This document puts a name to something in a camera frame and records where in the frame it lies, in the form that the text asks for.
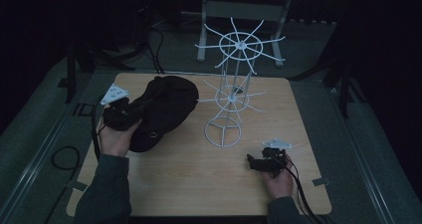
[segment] black fabric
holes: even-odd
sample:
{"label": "black fabric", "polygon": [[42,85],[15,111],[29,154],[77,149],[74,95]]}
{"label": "black fabric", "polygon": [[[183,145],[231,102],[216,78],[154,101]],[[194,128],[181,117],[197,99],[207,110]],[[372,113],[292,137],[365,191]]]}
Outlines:
{"label": "black fabric", "polygon": [[133,101],[149,102],[139,128],[134,132],[130,150],[152,149],[168,132],[181,125],[198,103],[198,89],[192,82],[176,77],[155,77],[143,95]]}

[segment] metal stand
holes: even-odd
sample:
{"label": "metal stand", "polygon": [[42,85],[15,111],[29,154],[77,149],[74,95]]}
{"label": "metal stand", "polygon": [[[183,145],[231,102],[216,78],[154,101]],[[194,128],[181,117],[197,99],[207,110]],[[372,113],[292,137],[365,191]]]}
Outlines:
{"label": "metal stand", "polygon": [[[248,4],[235,2],[221,2],[213,0],[202,0],[202,28],[199,37],[199,49],[197,61],[205,61],[205,47],[207,44],[207,28],[205,26],[207,17],[223,17],[223,18],[239,18],[252,20],[265,20],[277,22],[277,31],[271,35],[272,40],[278,41],[281,37],[283,27],[286,23],[286,17],[292,0],[286,0],[283,6],[265,5],[265,4]],[[277,42],[271,43],[275,66],[280,68],[283,66],[282,54]]]}
{"label": "metal stand", "polygon": [[[207,30],[221,37],[219,44],[216,46],[195,45],[199,49],[219,48],[223,54],[222,62],[216,66],[216,68],[221,68],[221,80],[219,87],[216,88],[205,82],[209,87],[216,91],[214,99],[199,101],[215,102],[220,108],[220,111],[208,120],[205,126],[205,135],[207,139],[212,144],[220,147],[233,146],[240,140],[242,136],[242,119],[240,111],[245,108],[251,108],[257,112],[261,112],[249,105],[250,97],[263,94],[248,94],[252,74],[257,74],[254,71],[255,60],[261,55],[276,61],[284,60],[265,54],[263,52],[263,44],[279,42],[285,37],[262,42],[254,35],[264,21],[261,21],[252,33],[238,32],[233,22],[233,18],[231,19],[231,22],[234,32],[226,35],[220,34],[204,24]],[[229,61],[234,61],[236,63],[235,73],[232,76],[228,75]],[[244,64],[249,66],[249,73],[246,77],[241,77],[239,76],[239,67]]]}

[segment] wooden table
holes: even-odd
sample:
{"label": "wooden table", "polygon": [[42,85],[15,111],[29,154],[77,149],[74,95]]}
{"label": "wooden table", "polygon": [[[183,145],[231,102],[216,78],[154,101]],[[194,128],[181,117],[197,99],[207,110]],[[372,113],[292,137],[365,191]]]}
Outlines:
{"label": "wooden table", "polygon": [[[156,75],[120,74],[115,84],[141,96]],[[219,76],[178,75],[193,82],[200,100],[213,99]],[[220,110],[215,103],[198,103],[186,121],[166,134],[145,153],[130,152],[129,185],[132,216],[241,216],[267,215],[271,200],[259,173],[249,168],[246,154],[262,158],[262,142],[273,138],[291,143],[287,153],[299,170],[308,203],[315,214],[327,214],[330,202],[320,178],[290,84],[281,78],[252,78],[250,105],[245,109],[241,140],[232,147],[218,147],[205,137],[206,122]],[[90,184],[97,167],[94,149],[87,154],[78,181]],[[82,192],[74,189],[67,212],[73,216]]]}

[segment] dark background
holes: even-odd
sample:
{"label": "dark background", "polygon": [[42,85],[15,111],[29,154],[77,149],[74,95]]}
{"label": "dark background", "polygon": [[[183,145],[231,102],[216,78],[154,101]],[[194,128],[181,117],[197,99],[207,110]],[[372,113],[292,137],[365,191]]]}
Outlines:
{"label": "dark background", "polygon": [[[122,31],[131,31],[133,25],[123,21],[132,21],[134,12],[152,8],[177,26],[179,12],[200,11],[201,0],[0,0],[0,8],[3,131],[70,44],[116,50],[131,42]],[[288,18],[337,22],[324,57],[341,56],[340,67],[351,62],[421,198],[422,0],[293,0]],[[147,27],[149,15],[139,19]],[[145,39],[147,29],[141,31],[139,39]]]}

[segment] human hand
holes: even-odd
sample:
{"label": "human hand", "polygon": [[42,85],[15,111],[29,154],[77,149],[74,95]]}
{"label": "human hand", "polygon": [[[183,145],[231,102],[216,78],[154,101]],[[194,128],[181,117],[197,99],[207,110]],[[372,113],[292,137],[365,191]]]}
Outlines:
{"label": "human hand", "polygon": [[[291,158],[286,154],[288,160],[287,168],[292,168]],[[269,172],[260,172],[267,186],[267,190],[273,198],[292,196],[293,194],[293,178],[286,169],[280,174],[273,177]]]}
{"label": "human hand", "polygon": [[126,131],[117,131],[109,126],[105,126],[100,132],[100,147],[102,154],[124,157],[127,155],[130,146],[130,139],[141,120],[132,125]]}

